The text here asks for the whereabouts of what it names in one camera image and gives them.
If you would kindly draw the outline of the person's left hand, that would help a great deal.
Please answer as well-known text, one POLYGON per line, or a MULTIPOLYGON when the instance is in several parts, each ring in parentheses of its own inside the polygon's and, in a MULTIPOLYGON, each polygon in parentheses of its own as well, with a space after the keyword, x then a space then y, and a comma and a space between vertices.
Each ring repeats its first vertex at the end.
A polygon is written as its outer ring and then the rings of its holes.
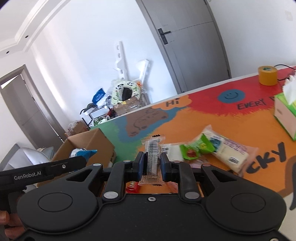
POLYGON ((7 211, 1 211, 1 225, 7 225, 4 229, 5 235, 10 239, 15 239, 25 232, 25 228, 16 213, 9 214, 7 211))

